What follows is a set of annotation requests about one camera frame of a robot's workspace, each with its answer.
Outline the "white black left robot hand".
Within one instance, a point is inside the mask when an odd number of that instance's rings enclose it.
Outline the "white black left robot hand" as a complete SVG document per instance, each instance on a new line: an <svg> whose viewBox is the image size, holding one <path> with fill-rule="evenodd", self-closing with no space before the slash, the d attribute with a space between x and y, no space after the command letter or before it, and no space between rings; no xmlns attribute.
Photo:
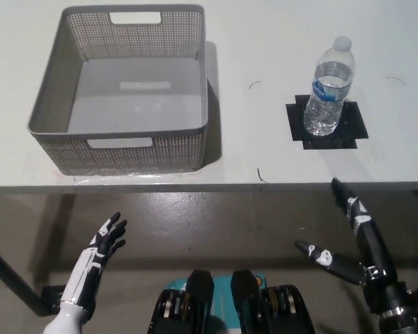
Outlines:
<svg viewBox="0 0 418 334"><path fill-rule="evenodd" d="M88 310L98 293L102 273L111 256L125 245L126 220L116 212L108 218L81 252L61 297L62 302Z"/></svg>

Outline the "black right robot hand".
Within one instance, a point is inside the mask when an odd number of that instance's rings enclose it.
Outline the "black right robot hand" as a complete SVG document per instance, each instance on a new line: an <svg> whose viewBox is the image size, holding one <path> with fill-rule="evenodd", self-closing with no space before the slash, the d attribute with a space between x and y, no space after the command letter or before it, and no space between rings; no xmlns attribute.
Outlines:
<svg viewBox="0 0 418 334"><path fill-rule="evenodd" d="M322 270L348 283L359 285L371 313L382 317L401 315L413 309L414 302L404 282L398 280L388 248L362 200L343 182L333 178L332 193L345 213L355 236L359 262L307 241L295 246Z"/></svg>

